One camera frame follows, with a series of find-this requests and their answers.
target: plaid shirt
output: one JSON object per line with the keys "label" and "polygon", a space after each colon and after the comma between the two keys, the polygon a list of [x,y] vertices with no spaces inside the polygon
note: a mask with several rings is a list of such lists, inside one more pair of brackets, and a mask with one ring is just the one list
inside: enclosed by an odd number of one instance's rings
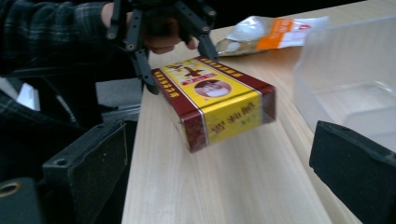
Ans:
{"label": "plaid shirt", "polygon": [[0,0],[0,70],[94,60],[106,49],[105,3]]}

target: red and yellow box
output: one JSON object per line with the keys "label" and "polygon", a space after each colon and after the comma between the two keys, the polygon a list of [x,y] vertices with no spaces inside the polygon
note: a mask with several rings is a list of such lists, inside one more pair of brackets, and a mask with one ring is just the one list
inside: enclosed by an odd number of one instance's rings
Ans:
{"label": "red and yellow box", "polygon": [[276,119],[276,88],[222,63],[199,56],[153,75],[191,153]]}

